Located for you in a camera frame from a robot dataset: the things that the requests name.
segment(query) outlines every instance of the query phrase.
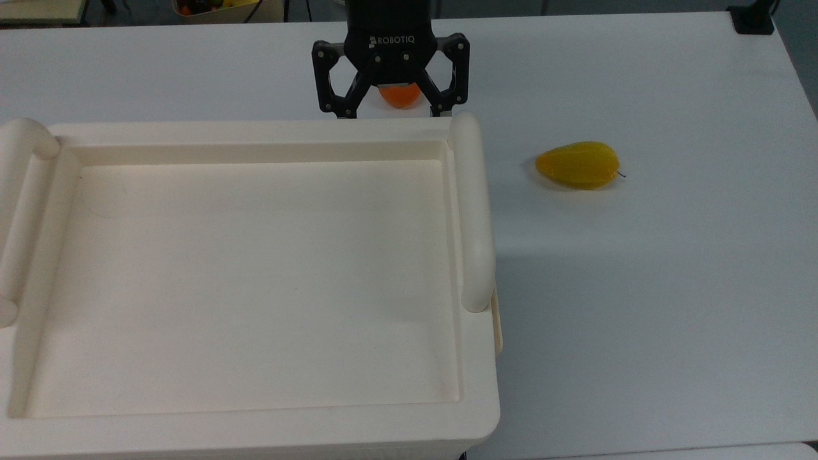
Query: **orange fruit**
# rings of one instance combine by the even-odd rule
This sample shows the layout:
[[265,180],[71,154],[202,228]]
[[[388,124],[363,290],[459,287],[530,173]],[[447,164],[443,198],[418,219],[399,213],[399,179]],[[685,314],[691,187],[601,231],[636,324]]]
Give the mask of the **orange fruit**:
[[409,107],[412,102],[417,101],[420,96],[420,88],[417,83],[412,83],[408,86],[388,86],[386,88],[378,88],[380,95],[392,107],[402,109]]

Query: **white plastic container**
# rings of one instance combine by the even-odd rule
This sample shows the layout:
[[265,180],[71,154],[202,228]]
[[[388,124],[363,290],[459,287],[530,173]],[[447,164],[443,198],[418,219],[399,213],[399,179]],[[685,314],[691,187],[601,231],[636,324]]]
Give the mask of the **white plastic container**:
[[471,114],[14,120],[0,181],[0,458],[444,459],[497,424]]

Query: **yellow fruit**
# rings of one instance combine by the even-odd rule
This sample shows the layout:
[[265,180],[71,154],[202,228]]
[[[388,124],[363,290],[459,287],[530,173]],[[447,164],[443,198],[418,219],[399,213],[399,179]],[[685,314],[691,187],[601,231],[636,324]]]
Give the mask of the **yellow fruit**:
[[577,142],[543,153],[535,165],[540,174],[558,183],[591,190],[616,178],[619,159],[607,144]]

